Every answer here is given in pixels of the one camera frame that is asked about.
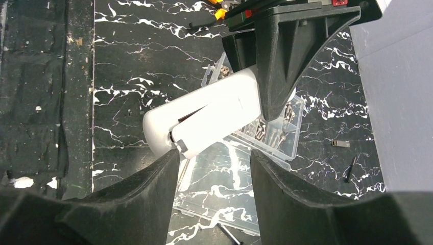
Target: yellow tool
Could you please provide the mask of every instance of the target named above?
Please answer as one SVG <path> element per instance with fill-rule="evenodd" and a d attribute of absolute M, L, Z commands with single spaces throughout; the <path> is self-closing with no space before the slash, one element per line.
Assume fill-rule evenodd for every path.
<path fill-rule="evenodd" d="M 213 16 L 207 19 L 201 19 L 189 23 L 189 27 L 191 29 L 197 29 L 200 27 L 210 27 L 214 25 L 217 20 L 224 19 L 226 13 L 230 10 L 230 8 L 240 3 L 238 1 L 227 1 L 227 0 L 209 0 L 209 2 L 215 5 L 221 5 L 221 8 L 218 9 Z"/>

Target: red connector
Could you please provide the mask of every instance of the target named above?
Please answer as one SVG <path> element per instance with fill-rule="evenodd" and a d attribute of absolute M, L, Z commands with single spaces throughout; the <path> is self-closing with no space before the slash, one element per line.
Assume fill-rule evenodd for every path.
<path fill-rule="evenodd" d="M 341 5 L 347 5 L 349 0 L 332 0 L 332 5 L 334 6 L 341 6 Z"/>

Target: marble pattern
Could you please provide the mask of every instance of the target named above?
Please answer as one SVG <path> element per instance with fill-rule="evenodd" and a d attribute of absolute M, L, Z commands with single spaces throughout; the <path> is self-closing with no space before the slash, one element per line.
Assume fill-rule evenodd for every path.
<path fill-rule="evenodd" d="M 220 22 L 197 32 L 186 26 L 214 12 L 214 6 L 193 0 L 95 1 L 93 190 L 126 178 L 155 160 L 143 136 L 142 117 L 148 110 L 200 87 L 207 66 L 214 65 L 223 52 L 221 37 L 228 35 L 228 30 Z M 320 53 L 297 90 L 305 108 L 291 171 L 325 190 L 353 199 L 384 192 L 348 30 L 339 33 Z M 350 141 L 351 147 L 331 146 L 333 139 Z M 217 165 L 194 170 L 183 182 L 189 188 L 180 192 L 185 200 L 194 200 L 204 208 L 213 205 L 215 214 L 231 207 L 221 206 L 220 200 L 254 204 L 248 154 L 242 150 L 230 153 L 234 148 L 230 141 L 219 144 L 221 147 L 207 149 L 197 157 L 194 169 L 204 163 Z M 343 180 L 355 156 L 358 162 L 346 184 Z M 220 178 L 227 182 L 218 182 Z M 242 195 L 234 197 L 233 190 L 242 188 L 237 192 Z M 253 205 L 241 208 L 245 213 L 239 209 L 234 217 L 243 216 L 245 224 L 256 221 L 251 215 Z M 233 218 L 227 213 L 230 211 L 219 217 Z M 215 225 L 215 219 L 174 211 L 167 244 L 231 244 Z M 261 243 L 257 236 L 230 229 L 245 244 Z"/>

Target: black bracket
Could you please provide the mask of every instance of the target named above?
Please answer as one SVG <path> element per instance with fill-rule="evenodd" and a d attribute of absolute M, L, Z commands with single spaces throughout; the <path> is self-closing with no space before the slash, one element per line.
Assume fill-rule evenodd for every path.
<path fill-rule="evenodd" d="M 228 12 L 230 31 L 255 29 L 223 38 L 223 46 L 234 71 L 257 64 L 265 120 L 281 114 L 299 78 L 325 44 L 345 27 L 360 21 L 363 8 L 372 7 L 367 1 L 362 3 L 352 7 L 322 6 L 321 2 L 275 6 L 248 10 L 249 17 L 243 12 L 249 7 L 240 4 Z M 373 9 L 380 12 L 378 6 Z M 374 11 L 375 16 L 365 20 L 375 19 L 377 13 Z"/>

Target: black plastic part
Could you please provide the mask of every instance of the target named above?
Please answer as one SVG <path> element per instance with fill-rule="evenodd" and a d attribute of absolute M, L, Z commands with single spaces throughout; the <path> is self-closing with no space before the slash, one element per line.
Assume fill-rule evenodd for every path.
<path fill-rule="evenodd" d="M 165 244 L 179 171 L 171 150 L 149 167 L 83 199 L 0 191 L 2 244 Z"/>
<path fill-rule="evenodd" d="M 339 31 L 360 19 L 361 8 L 322 6 L 320 2 L 267 9 L 233 27 L 255 28 L 223 40 L 228 59 L 236 68 L 257 64 L 261 110 L 265 120 L 278 118 L 299 78 L 325 44 Z M 239 43 L 255 46 L 256 58 Z"/>
<path fill-rule="evenodd" d="M 430 244 L 433 193 L 386 193 L 355 201 L 324 191 L 251 153 L 262 244 Z"/>
<path fill-rule="evenodd" d="M 200 19 L 189 23 L 189 28 L 198 29 L 200 27 L 211 27 L 216 23 L 216 21 L 217 18 L 212 15 L 211 17 L 208 17 L 206 19 Z"/>

